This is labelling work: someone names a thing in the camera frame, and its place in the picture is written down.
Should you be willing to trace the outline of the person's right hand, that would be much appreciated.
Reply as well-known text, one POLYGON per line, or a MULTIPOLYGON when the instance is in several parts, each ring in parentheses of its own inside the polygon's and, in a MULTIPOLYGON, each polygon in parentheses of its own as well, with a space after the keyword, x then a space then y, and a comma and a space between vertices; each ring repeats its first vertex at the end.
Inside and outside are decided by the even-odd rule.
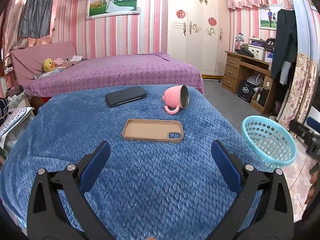
POLYGON ((315 194, 315 187, 317 184, 317 179, 318 179, 318 171, 315 172, 310 179, 311 187, 310 187, 310 190, 308 192, 308 195, 307 195, 307 198, 306 198, 304 204, 309 204, 313 195, 315 194))

